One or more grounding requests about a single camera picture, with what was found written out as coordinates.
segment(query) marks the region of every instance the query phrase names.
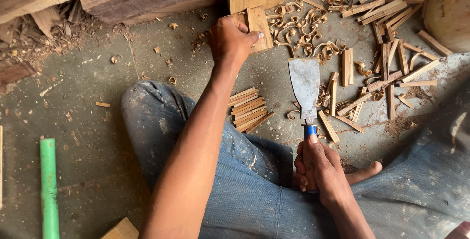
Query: metal blade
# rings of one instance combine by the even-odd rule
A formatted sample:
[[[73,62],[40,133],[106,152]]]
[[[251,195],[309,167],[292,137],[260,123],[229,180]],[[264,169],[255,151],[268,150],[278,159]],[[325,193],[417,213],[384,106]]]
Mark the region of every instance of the metal blade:
[[[307,125],[313,124],[317,118],[315,103],[320,90],[319,61],[316,58],[289,59],[292,89],[300,104],[300,117],[305,119]]]

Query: blue jeans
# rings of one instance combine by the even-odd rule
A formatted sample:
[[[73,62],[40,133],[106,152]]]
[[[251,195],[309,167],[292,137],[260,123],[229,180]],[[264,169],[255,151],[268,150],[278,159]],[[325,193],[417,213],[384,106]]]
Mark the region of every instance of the blue jeans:
[[[382,172],[351,186],[377,238],[443,238],[470,220],[468,91],[470,83],[460,103],[443,109]],[[151,190],[195,105],[158,81],[137,82],[122,96],[126,129]],[[318,194],[290,187],[292,157],[290,147],[226,122],[199,238],[338,238]]]

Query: concrete floor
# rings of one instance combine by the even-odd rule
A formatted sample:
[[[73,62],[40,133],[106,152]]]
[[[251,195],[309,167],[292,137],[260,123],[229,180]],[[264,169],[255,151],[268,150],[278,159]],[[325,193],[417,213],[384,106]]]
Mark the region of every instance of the concrete floor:
[[[194,99],[199,98],[213,61],[209,47],[202,46],[201,52],[193,55],[190,43],[197,39],[199,33],[209,29],[219,16],[225,15],[225,10],[225,5],[220,5],[133,25],[124,29],[129,33],[129,41],[124,38],[122,27],[103,25],[94,36],[85,38],[81,51],[73,49],[65,55],[50,55],[44,61],[41,76],[23,79],[14,92],[1,98],[1,111],[10,110],[10,116],[2,117],[0,121],[4,126],[6,147],[1,238],[41,237],[38,145],[41,135],[56,139],[63,238],[98,238],[124,217],[140,227],[150,193],[132,153],[120,114],[119,99],[127,86],[142,77],[142,71],[153,80],[166,81],[174,77],[181,91]],[[209,17],[200,21],[198,13]],[[320,25],[319,32],[323,35],[323,42],[344,39],[348,47],[354,48],[354,59],[365,62],[371,69],[376,41],[371,27],[358,25],[354,18],[342,19],[336,12],[328,14],[328,21]],[[179,25],[176,30],[168,28],[172,22]],[[398,29],[398,36],[438,55],[415,36],[414,33],[422,28],[422,20],[414,16]],[[160,47],[158,54],[154,51],[156,46]],[[112,64],[110,58],[115,54],[123,58]],[[273,109],[275,115],[269,126],[264,123],[257,133],[253,133],[296,148],[303,132],[299,119],[290,121],[286,118],[286,113],[295,109],[287,67],[289,57],[286,47],[275,47],[272,52],[248,58],[233,92],[252,86],[259,88],[268,110]],[[165,62],[171,58],[173,65],[168,68]],[[326,84],[332,71],[339,71],[338,59],[339,56],[335,56],[320,67],[322,84]],[[438,110],[439,105],[446,101],[446,95],[468,76],[469,59],[469,54],[442,58],[435,71],[416,79],[438,80],[438,87],[422,87],[431,99],[411,98],[414,109],[396,99],[397,116],[409,117],[406,121],[416,121],[420,115]],[[398,64],[393,63],[391,69],[397,68]],[[40,93],[52,86],[51,77],[56,77],[56,86],[41,97]],[[355,85],[338,87],[338,101],[355,99],[363,82],[364,78],[356,72]],[[397,88],[395,94],[407,90]],[[110,108],[95,105],[100,96],[103,102],[111,103]],[[72,110],[71,122],[65,116],[69,110]],[[358,123],[366,129],[366,134],[357,133],[342,122],[330,119],[341,139],[336,149],[349,158],[351,165],[364,167],[380,158],[386,164],[407,143],[405,139],[412,130],[403,135],[391,135],[386,113],[384,100],[368,101],[364,105]]]

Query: green pipe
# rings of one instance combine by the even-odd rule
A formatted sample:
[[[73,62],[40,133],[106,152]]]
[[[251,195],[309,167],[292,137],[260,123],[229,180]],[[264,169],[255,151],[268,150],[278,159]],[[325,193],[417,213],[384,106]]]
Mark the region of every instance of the green pipe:
[[[59,239],[59,210],[57,206],[56,140],[40,140],[41,147],[41,206],[42,238]]]

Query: person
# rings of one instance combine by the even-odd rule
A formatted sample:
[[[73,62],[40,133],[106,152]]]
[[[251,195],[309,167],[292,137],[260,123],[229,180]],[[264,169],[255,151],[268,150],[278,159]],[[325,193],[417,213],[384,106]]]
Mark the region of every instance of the person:
[[[384,170],[374,161],[345,174],[338,153],[313,134],[298,146],[293,176],[290,147],[224,122],[238,71],[264,33],[227,16],[209,34],[214,68],[197,104],[157,81],[122,96],[153,190],[140,238],[443,238],[469,218],[462,121],[470,104],[443,112]]]

